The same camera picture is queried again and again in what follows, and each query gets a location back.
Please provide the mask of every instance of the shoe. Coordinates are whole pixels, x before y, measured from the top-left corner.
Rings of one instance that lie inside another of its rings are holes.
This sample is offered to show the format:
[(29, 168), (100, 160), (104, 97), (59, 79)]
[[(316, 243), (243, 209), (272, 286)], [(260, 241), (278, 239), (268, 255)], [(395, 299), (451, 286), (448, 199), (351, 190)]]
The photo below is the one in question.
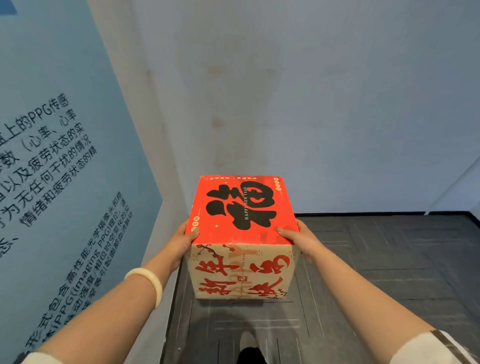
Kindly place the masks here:
[(258, 348), (257, 340), (249, 331), (242, 332), (240, 336), (240, 351), (245, 348)]

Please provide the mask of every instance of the white jade bangle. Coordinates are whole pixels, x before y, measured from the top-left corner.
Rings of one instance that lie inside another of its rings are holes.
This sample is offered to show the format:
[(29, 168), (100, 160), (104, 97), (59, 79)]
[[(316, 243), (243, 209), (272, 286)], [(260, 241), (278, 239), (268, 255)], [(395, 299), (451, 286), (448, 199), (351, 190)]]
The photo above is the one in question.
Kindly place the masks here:
[(154, 286), (155, 291), (156, 291), (155, 308), (157, 308), (160, 305), (160, 302), (162, 302), (162, 296), (163, 296), (163, 288), (162, 288), (162, 285), (160, 284), (160, 280), (158, 279), (158, 277), (155, 274), (153, 274), (151, 271), (149, 271), (148, 269), (135, 268), (135, 269), (132, 269), (130, 272), (128, 272), (125, 275), (124, 280), (127, 279), (128, 277), (134, 275), (134, 274), (144, 276), (145, 278), (147, 278), (150, 281), (150, 283), (152, 283), (152, 285)]

